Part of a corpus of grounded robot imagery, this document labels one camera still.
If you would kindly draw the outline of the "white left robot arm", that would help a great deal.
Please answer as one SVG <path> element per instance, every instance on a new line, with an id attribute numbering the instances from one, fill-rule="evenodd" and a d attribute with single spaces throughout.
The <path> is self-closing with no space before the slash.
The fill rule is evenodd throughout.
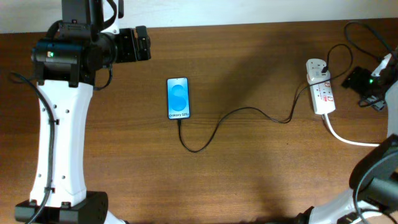
<path id="1" fill-rule="evenodd" d="M 96 72 L 151 58 L 146 27 L 122 29 L 123 16 L 122 0 L 63 1 L 62 19 L 32 49 L 28 84 L 39 98 L 39 156 L 30 197 L 15 207 L 18 222 L 120 222 L 105 192 L 87 190 L 83 155 Z"/>

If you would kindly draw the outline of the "blue smartphone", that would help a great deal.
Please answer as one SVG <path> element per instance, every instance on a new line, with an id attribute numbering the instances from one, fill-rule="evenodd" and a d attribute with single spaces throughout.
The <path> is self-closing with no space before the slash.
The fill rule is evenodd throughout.
<path id="1" fill-rule="evenodd" d="M 169 78 L 167 80 L 167 106 L 169 119 L 190 117 L 188 78 Z"/>

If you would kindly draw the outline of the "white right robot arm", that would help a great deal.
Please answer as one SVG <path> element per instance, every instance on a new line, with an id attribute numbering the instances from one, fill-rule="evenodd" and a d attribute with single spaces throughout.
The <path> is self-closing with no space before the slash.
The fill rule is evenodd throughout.
<path id="1" fill-rule="evenodd" d="M 369 30 L 389 54 L 379 57 L 356 45 L 348 32 L 348 27 L 353 24 Z M 295 96 L 288 121 L 292 118 L 300 94 L 308 88 L 315 114 L 322 116 L 335 138 L 347 144 L 375 148 L 353 169 L 348 190 L 324 205 L 310 207 L 287 223 L 369 223 L 367 218 L 380 215 L 397 223 L 391 216 L 397 211 L 397 48 L 393 50 L 378 32 L 361 21 L 349 21 L 344 26 L 344 35 L 354 48 L 380 63 L 373 72 L 363 73 L 355 68 L 345 78 L 343 87 L 351 88 L 361 96 L 358 102 L 361 108 L 372 106 L 381 110 L 387 107 L 387 139 L 379 144 L 349 141 L 337 135 L 330 123 L 328 115 L 336 109 L 331 81 L 350 70 L 353 64 L 351 48 L 346 44 L 337 44 L 329 50 L 326 62 L 317 58 L 309 59 L 306 62 L 308 85 Z M 346 47 L 351 59 L 343 73 L 332 77 L 329 69 L 330 53 L 338 46 Z"/>

